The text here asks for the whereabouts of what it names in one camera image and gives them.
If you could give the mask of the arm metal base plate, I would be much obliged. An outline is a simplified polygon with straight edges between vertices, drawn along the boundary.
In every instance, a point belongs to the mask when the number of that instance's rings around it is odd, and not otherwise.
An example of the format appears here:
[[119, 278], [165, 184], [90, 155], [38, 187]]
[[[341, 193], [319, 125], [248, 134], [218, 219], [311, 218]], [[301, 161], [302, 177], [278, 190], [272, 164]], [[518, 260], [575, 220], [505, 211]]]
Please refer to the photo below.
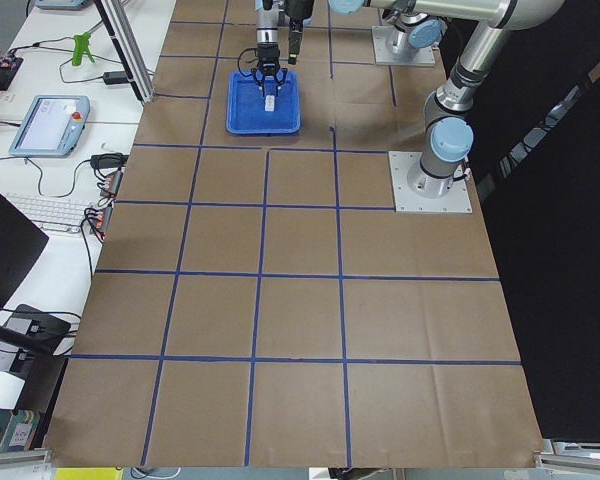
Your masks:
[[462, 166], [458, 166], [451, 177], [437, 179], [421, 169], [420, 157], [420, 152], [388, 152], [395, 211], [471, 214], [473, 209]]
[[406, 31], [395, 26], [374, 26], [372, 40], [375, 63], [432, 67], [435, 65], [432, 46], [440, 34], [438, 25], [421, 24]]

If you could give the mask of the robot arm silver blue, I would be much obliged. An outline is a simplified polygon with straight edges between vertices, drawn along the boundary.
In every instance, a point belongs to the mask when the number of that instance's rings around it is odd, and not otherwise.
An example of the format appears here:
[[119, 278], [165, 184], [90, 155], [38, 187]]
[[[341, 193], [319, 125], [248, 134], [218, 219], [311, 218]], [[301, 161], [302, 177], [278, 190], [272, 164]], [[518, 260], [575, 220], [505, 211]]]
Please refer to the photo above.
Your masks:
[[414, 194], [437, 200], [451, 191], [455, 172], [466, 159], [474, 134], [464, 120], [473, 97], [514, 31], [536, 27], [551, 18], [561, 1], [343, 1], [352, 14], [362, 7], [383, 8], [399, 15], [427, 14], [478, 22], [446, 82], [424, 105], [426, 143], [410, 167], [406, 183]]
[[[439, 42], [444, 34], [442, 19], [409, 9], [408, 1], [390, 1], [376, 5], [372, 1], [331, 1], [329, 6], [340, 15], [352, 15], [363, 7], [383, 11], [383, 26], [375, 27], [375, 33], [383, 35], [382, 47], [390, 55], [417, 55]], [[255, 66], [242, 75], [257, 85], [265, 98], [277, 96], [290, 74], [280, 63], [279, 29], [288, 31], [287, 63], [297, 63], [304, 36], [304, 27], [313, 17], [312, 1], [256, 1]]]

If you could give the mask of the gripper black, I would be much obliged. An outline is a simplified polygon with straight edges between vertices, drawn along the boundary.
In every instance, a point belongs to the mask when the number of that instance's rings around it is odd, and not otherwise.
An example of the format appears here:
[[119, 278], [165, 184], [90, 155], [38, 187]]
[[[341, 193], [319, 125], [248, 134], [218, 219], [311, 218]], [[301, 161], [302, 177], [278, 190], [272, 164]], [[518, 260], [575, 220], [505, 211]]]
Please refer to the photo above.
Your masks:
[[286, 0], [285, 14], [289, 17], [292, 30], [302, 30], [305, 23], [312, 17], [314, 0]]
[[[297, 63], [303, 39], [302, 27], [290, 27], [288, 35], [288, 64]], [[277, 43], [258, 43], [257, 65], [252, 69], [252, 79], [263, 95], [277, 95], [286, 82], [286, 69], [280, 65]]]

